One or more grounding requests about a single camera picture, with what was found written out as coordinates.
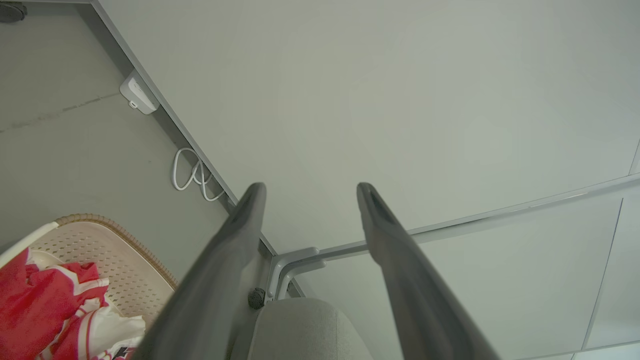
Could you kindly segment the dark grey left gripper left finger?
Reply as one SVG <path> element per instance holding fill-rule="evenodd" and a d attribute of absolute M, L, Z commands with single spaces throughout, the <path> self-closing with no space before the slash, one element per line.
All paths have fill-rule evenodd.
<path fill-rule="evenodd" d="M 134 360 L 223 360 L 245 267 L 258 255 L 266 186 L 247 187 L 134 351 Z"/>

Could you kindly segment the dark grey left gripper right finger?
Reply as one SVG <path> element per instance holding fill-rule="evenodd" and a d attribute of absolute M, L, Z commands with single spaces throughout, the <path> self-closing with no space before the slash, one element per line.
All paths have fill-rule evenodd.
<path fill-rule="evenodd" d="M 366 246 L 381 267 L 404 358 L 498 359 L 498 353 L 375 187 L 361 182 L 356 193 Z"/>

